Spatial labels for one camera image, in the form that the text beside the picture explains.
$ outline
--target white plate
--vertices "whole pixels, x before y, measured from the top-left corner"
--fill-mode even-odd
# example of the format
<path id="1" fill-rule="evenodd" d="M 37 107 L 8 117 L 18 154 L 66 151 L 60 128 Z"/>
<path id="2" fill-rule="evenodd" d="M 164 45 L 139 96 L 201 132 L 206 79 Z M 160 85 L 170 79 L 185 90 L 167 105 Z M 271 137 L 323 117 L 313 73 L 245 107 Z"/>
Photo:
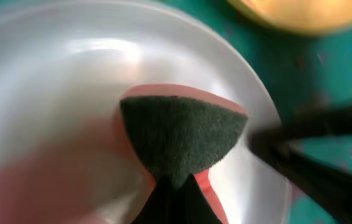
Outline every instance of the white plate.
<path id="1" fill-rule="evenodd" d="M 125 0 L 11 6 L 0 10 L 0 179 L 10 175 L 1 168 L 22 164 L 43 141 L 71 136 L 86 120 L 110 116 L 121 94 L 143 83 L 188 85 L 239 103 L 249 117 L 248 131 L 279 123 L 268 92 L 242 56 L 180 11 Z M 286 222 L 288 182 L 256 159 L 244 142 L 242 138 L 210 170 L 229 222 Z M 122 159 L 91 156 L 81 165 L 95 172 L 91 204 L 110 223 L 130 222 L 147 197 L 144 180 Z M 13 207 L 30 197 L 27 179 L 18 178 L 18 188 L 8 190 L 16 195 L 9 199 Z M 45 180 L 48 189 L 53 187 L 48 182 L 57 181 Z M 12 206 L 2 210 L 13 213 Z M 86 215 L 77 212 L 67 218 L 77 223 Z M 35 223 L 51 224 L 41 219 L 36 217 Z"/>

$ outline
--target yellow bowl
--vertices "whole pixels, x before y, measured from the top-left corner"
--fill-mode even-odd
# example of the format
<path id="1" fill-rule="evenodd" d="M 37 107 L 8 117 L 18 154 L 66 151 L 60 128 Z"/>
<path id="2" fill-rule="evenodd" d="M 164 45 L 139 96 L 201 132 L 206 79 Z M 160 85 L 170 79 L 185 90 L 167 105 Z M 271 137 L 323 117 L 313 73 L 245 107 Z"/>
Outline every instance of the yellow bowl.
<path id="1" fill-rule="evenodd" d="M 228 0 L 264 26 L 321 35 L 352 25 L 352 0 Z"/>

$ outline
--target green surface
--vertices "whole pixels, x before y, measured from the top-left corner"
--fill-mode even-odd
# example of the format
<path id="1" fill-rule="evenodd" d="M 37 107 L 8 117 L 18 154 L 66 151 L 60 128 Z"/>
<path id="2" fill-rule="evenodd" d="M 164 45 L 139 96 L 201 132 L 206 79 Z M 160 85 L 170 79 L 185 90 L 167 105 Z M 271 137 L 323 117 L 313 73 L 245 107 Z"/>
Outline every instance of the green surface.
<path id="1" fill-rule="evenodd" d="M 231 43 L 263 81 L 283 121 L 316 108 L 352 103 L 352 30 L 307 39 L 262 29 L 226 0 L 157 1 L 201 20 Z M 300 149 L 352 172 L 352 137 L 310 139 Z M 299 190 L 294 189 L 293 198 L 289 224 L 334 224 Z"/>

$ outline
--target black tweezers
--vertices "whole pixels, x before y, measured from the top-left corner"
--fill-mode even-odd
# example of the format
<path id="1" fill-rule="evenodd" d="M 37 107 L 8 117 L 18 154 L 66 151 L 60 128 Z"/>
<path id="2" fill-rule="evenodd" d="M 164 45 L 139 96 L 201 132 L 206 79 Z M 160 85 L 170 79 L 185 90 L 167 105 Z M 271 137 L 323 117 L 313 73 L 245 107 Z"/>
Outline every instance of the black tweezers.
<path id="1" fill-rule="evenodd" d="M 293 150 L 289 141 L 352 134 L 352 107 L 326 111 L 251 136 L 250 150 L 301 188 L 335 220 L 352 224 L 352 175 Z"/>
<path id="2" fill-rule="evenodd" d="M 155 186 L 132 224 L 221 224 L 194 176 L 175 190 L 167 176 Z"/>

